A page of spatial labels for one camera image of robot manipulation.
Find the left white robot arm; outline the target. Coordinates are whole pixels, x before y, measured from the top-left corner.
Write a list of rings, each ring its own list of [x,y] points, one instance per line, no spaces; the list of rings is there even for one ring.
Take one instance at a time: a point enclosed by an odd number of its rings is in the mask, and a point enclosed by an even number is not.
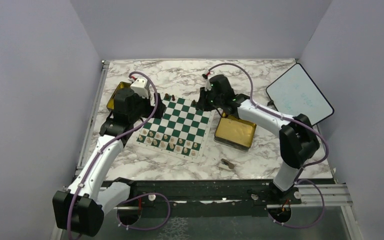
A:
[[[66,190],[58,190],[52,205],[56,225],[68,232],[94,237],[100,230],[104,217],[117,204],[132,205],[137,191],[126,183],[117,183],[103,192],[102,183],[115,158],[126,146],[132,134],[140,129],[134,124],[141,118],[161,119],[166,105],[156,93],[155,105],[131,88],[115,92],[113,110],[99,132],[99,138],[83,170]]]

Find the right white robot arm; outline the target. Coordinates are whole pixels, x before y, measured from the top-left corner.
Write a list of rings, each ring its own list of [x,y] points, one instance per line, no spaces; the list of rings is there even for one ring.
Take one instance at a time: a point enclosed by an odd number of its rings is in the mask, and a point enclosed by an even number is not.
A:
[[[209,77],[203,74],[205,86],[199,90],[195,105],[197,110],[208,112],[222,109],[228,116],[248,121],[269,131],[279,139],[283,160],[280,170],[268,190],[269,199],[280,204],[289,196],[304,163],[320,148],[309,118],[304,114],[282,114],[266,106],[258,105],[246,94],[236,94],[228,78],[223,74]]]

